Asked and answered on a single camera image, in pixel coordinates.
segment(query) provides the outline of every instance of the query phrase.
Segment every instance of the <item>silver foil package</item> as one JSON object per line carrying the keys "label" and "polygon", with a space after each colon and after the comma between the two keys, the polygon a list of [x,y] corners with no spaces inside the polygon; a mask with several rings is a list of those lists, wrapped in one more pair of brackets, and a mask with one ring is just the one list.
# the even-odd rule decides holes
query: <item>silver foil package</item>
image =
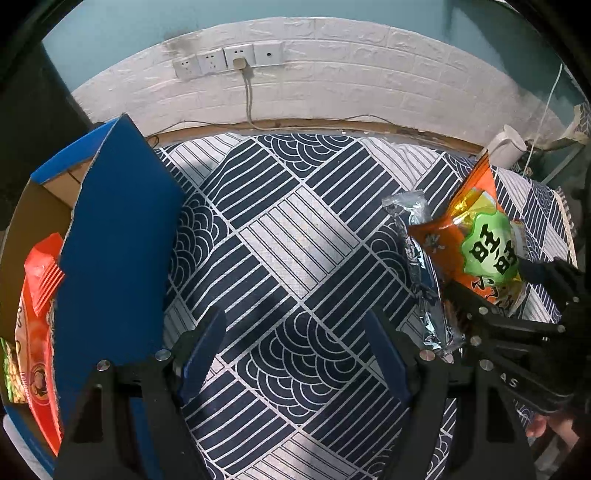
{"label": "silver foil package", "polygon": [[432,220],[422,190],[397,193],[382,199],[390,214],[394,230],[404,240],[408,271],[413,293],[417,298],[419,317],[424,326],[423,344],[438,355],[446,356],[463,343],[463,335],[446,319],[441,291],[431,259],[417,241],[408,234],[409,225]]}

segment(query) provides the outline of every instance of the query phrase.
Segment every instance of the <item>power plug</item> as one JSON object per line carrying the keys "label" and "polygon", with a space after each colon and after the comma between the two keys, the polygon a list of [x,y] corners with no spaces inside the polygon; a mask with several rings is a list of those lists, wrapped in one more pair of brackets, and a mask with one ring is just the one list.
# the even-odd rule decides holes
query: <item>power plug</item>
{"label": "power plug", "polygon": [[243,70],[246,68],[246,58],[244,57],[236,57],[232,60],[234,65],[234,70]]}

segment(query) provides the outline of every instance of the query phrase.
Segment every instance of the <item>wall socket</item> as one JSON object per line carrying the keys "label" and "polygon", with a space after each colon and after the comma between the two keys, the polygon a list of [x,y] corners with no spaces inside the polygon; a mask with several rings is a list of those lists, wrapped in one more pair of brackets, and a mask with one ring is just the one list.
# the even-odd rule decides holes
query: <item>wall socket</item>
{"label": "wall socket", "polygon": [[282,41],[264,41],[254,44],[256,65],[280,65],[285,63]]}
{"label": "wall socket", "polygon": [[228,69],[226,64],[226,57],[223,54],[223,50],[218,48],[217,50],[200,53],[197,55],[199,66],[204,75],[208,73],[223,72]]}
{"label": "wall socket", "polygon": [[193,80],[203,76],[196,55],[173,60],[173,67],[179,80]]}
{"label": "wall socket", "polygon": [[245,45],[235,45],[233,47],[226,47],[223,49],[223,52],[226,54],[226,62],[228,63],[228,68],[233,68],[234,59],[239,59],[243,57],[251,67],[256,65],[255,63],[255,50],[252,46],[252,43],[245,44]]}

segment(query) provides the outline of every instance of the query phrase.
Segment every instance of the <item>blue and white fabric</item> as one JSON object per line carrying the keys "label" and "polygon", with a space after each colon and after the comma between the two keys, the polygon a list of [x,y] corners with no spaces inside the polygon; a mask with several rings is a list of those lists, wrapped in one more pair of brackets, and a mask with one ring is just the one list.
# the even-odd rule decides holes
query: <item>blue and white fabric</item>
{"label": "blue and white fabric", "polygon": [[[441,212],[473,161],[377,138],[227,133],[155,149],[186,192],[165,299],[164,344],[211,304],[228,330],[183,408],[216,480],[379,475],[406,414],[363,334],[372,306],[418,344],[399,239],[382,197],[421,188]],[[494,171],[501,205],[534,259],[572,259],[564,207],[545,186]],[[540,288],[519,315],[556,321]],[[427,479],[443,469],[454,402]],[[527,419],[529,412],[523,411]]]}

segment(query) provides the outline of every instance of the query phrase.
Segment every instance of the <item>cable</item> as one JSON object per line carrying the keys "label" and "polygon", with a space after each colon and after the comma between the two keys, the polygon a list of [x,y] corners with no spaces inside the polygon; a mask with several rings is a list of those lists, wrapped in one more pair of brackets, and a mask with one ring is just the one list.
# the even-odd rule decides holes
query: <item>cable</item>
{"label": "cable", "polygon": [[558,69],[558,75],[556,80],[554,81],[554,85],[552,85],[552,89],[550,90],[550,94],[548,95],[548,101],[546,102],[546,107],[544,108],[544,113],[542,114],[542,118],[540,120],[540,124],[538,125],[538,131],[535,133],[534,141],[531,144],[530,155],[527,157],[527,162],[525,162],[525,167],[523,169],[523,175],[525,177],[525,172],[527,171],[527,167],[530,165],[531,156],[534,153],[534,147],[540,137],[540,130],[542,130],[542,124],[544,123],[544,118],[546,118],[546,112],[548,112],[548,107],[550,106],[550,99],[554,93],[554,89],[556,85],[558,85],[558,80],[560,80],[560,74],[562,73],[562,63],[560,64],[560,68]]}
{"label": "cable", "polygon": [[[252,121],[252,101],[253,101],[253,95],[252,95],[252,82],[250,81],[250,79],[246,76],[246,72],[245,72],[245,63],[240,62],[239,64],[237,64],[237,66],[235,66],[235,70],[240,70],[240,73],[242,74],[242,79],[244,80],[244,89],[245,89],[245,94],[246,94],[246,122],[253,127],[255,130],[261,131],[261,132],[273,132],[273,131],[277,131],[277,130],[296,130],[296,131],[310,131],[311,129],[315,129],[315,128],[331,128],[328,125],[310,125],[309,127],[271,127],[271,128],[263,128],[263,127],[259,127],[257,125],[254,124],[254,122]],[[390,120],[388,120],[387,118],[383,118],[381,116],[378,115],[373,115],[371,113],[362,113],[360,115],[352,115],[352,116],[347,116],[344,118],[336,118],[334,121],[336,122],[342,122],[342,121],[347,121],[347,120],[353,120],[355,118],[361,118],[363,116],[367,116],[370,118],[377,118],[383,122],[386,122],[387,124],[390,124],[394,127],[400,127],[400,125],[395,124],[394,122],[391,122]],[[146,140],[151,140],[152,138],[155,138],[157,140],[156,144],[154,145],[155,147],[158,146],[160,144],[160,138],[159,138],[159,134],[165,132],[166,130],[172,128],[172,127],[176,127],[177,125],[180,124],[185,124],[185,123],[195,123],[195,124],[202,124],[202,125],[210,125],[211,127],[227,127],[228,124],[213,124],[211,122],[204,122],[202,120],[180,120],[178,122],[173,123],[172,125],[169,125],[165,128],[163,128],[162,130],[159,130],[149,136],[146,137]]]}
{"label": "cable", "polygon": [[246,76],[244,68],[240,69],[240,73],[242,73],[242,79],[244,80],[244,89],[246,92],[246,121],[255,130],[260,130],[261,132],[272,132],[273,130],[277,130],[277,127],[263,128],[258,127],[254,123],[252,123],[252,83]]}

